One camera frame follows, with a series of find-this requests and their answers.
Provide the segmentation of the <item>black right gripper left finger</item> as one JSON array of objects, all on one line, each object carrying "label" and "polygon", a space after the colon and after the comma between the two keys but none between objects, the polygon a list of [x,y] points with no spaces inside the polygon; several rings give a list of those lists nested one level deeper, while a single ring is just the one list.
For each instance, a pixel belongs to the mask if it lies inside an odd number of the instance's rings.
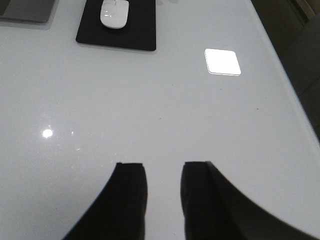
[{"label": "black right gripper left finger", "polygon": [[143,164],[120,163],[66,240],[143,240],[148,185]]}]

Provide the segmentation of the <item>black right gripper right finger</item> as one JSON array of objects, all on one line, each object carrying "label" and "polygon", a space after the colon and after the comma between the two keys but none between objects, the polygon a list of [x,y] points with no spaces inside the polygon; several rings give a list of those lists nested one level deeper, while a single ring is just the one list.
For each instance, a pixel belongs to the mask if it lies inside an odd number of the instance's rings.
[{"label": "black right gripper right finger", "polygon": [[187,240],[312,240],[238,190],[211,162],[185,162],[180,199]]}]

